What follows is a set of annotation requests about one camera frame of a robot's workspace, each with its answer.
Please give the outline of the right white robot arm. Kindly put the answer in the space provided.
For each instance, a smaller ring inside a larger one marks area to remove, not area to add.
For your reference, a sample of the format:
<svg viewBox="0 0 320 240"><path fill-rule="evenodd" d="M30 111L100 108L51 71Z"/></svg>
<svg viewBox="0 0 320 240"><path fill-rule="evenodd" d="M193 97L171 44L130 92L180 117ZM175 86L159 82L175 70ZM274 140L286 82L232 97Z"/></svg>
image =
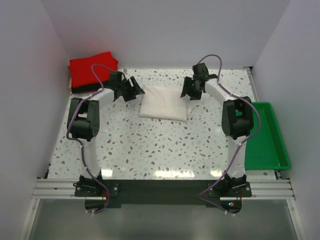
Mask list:
<svg viewBox="0 0 320 240"><path fill-rule="evenodd" d="M192 67L193 77L184 78L180 97L200 100L207 93L222 106L221 128L228 140L227 168L209 189L228 192L246 185L246 144L254 128L254 106L248 96L237 96L220 83L219 74L209 74L205 63Z"/></svg>

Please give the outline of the white t-shirt red print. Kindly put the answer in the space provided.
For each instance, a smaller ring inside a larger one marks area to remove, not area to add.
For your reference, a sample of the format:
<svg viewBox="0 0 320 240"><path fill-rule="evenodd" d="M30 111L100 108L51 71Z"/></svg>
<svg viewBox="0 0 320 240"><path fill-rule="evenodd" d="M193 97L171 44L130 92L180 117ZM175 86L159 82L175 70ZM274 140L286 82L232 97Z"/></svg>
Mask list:
<svg viewBox="0 0 320 240"><path fill-rule="evenodd" d="M177 87L145 85L139 117L187 121L194 106L188 97L181 97L181 93Z"/></svg>

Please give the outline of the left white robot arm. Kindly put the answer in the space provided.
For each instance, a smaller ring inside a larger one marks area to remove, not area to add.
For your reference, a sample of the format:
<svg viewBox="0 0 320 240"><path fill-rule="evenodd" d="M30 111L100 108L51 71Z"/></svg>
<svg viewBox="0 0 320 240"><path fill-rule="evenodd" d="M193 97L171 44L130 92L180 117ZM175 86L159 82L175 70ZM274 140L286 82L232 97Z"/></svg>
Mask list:
<svg viewBox="0 0 320 240"><path fill-rule="evenodd" d="M100 184L96 137L100 131L100 110L118 98L128 102L145 94L135 77L126 78L121 71L111 71L109 79L99 83L97 90L77 94L70 100L66 138L76 141L80 148L82 179Z"/></svg>

